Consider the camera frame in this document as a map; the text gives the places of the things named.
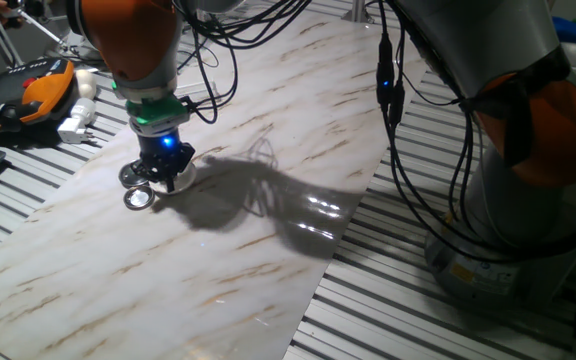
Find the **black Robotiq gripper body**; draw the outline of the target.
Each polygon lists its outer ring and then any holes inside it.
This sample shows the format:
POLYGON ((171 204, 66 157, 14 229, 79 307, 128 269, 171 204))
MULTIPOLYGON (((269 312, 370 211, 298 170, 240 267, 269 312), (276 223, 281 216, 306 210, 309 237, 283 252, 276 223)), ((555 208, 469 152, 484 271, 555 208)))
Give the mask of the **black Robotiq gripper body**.
POLYGON ((182 143, 177 130, 154 137, 138 135, 137 138, 140 146, 140 159, 152 162, 161 161, 165 165, 170 151, 182 143))

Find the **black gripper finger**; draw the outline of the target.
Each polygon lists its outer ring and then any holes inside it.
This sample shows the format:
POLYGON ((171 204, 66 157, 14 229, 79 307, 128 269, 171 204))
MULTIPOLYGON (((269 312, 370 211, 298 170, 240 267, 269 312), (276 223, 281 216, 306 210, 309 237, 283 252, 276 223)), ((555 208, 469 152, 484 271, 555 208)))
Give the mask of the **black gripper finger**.
POLYGON ((169 167, 163 162, 140 159, 130 167, 138 177, 144 178, 155 192, 168 193, 169 167))
POLYGON ((176 145, 169 153, 166 165, 169 167, 168 193, 178 193, 189 188, 196 177, 196 167, 192 163, 195 149, 189 143, 176 145))

